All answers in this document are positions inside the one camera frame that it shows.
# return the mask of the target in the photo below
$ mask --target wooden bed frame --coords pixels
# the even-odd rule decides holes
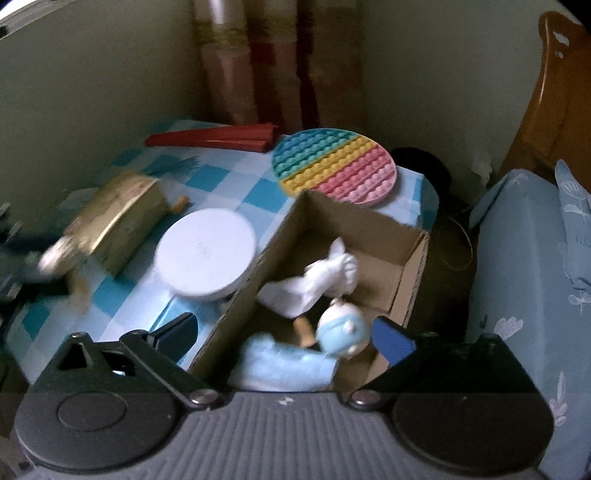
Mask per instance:
[[[553,181],[562,158],[591,191],[591,36],[558,12],[543,14],[539,30],[540,76],[498,174],[526,168]]]

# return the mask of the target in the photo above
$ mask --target white round lid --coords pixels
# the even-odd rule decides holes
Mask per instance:
[[[251,224],[236,212],[211,208],[170,227],[158,244],[154,265],[176,294],[216,300],[238,288],[255,253]]]

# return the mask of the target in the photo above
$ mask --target wall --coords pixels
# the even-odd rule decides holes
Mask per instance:
[[[538,74],[538,17],[555,0],[363,0],[369,131],[441,158],[453,190],[483,191],[474,158],[498,168]]]
[[[190,0],[77,0],[0,39],[0,202],[32,224],[156,122],[203,116]]]

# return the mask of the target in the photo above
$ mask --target gold box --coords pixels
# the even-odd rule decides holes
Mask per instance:
[[[168,211],[157,179],[122,173],[82,207],[66,234],[115,276]]]

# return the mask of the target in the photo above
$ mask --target mattress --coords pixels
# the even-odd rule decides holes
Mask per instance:
[[[581,478],[591,451],[591,303],[564,273],[558,189],[514,170],[470,224],[480,234],[466,340],[501,335],[554,414],[540,469],[553,480]]]

